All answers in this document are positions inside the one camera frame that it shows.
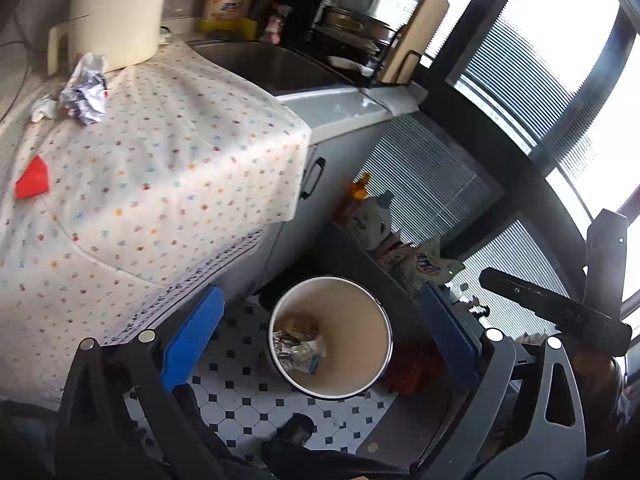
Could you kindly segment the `person's right hand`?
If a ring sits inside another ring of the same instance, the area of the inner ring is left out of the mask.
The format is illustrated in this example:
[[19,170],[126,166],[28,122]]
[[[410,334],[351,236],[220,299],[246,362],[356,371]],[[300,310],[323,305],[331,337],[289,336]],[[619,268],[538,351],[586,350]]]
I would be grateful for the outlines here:
[[588,434],[601,437],[616,434],[628,420],[620,366],[608,354],[590,348],[573,350],[570,362]]

